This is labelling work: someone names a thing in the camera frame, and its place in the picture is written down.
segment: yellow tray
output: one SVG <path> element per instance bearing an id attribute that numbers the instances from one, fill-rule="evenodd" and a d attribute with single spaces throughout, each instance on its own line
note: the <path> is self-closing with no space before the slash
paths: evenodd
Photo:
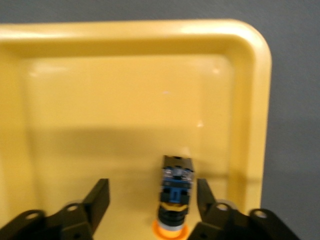
<path id="1" fill-rule="evenodd" d="M 163 155 L 258 207 L 270 73 L 265 40 L 236 20 L 0 25 L 0 224 L 110 178 L 95 239 L 155 239 Z"/>

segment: yellow plastic bin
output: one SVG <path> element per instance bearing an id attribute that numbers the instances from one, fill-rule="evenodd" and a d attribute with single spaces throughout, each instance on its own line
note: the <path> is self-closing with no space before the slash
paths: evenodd
<path id="1" fill-rule="evenodd" d="M 95 239 L 155 239 L 163 155 L 259 207 L 270 73 L 265 40 L 237 20 L 0 25 L 0 225 L 109 178 Z"/>

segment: gray surface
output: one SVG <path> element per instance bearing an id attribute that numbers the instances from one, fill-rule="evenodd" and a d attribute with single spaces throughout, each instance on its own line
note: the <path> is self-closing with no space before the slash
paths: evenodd
<path id="1" fill-rule="evenodd" d="M 0 0 L 0 23 L 150 19 L 245 21 L 272 53 L 262 206 L 320 239 L 320 1 Z"/>

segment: orange ring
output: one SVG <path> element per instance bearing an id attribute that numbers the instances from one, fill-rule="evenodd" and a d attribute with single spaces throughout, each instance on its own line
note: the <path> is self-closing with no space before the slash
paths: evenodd
<path id="1" fill-rule="evenodd" d="M 188 236 L 189 228 L 185 223 L 181 230 L 171 232 L 160 227 L 158 224 L 158 221 L 154 220 L 152 223 L 152 231 L 159 240 L 185 240 Z"/>

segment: dark gray table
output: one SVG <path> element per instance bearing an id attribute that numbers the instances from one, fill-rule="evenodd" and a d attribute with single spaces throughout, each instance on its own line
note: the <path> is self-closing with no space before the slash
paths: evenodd
<path id="1" fill-rule="evenodd" d="M 319 0 L 0 0 L 0 23 L 238 19 L 273 60 L 262 207 L 320 239 Z"/>

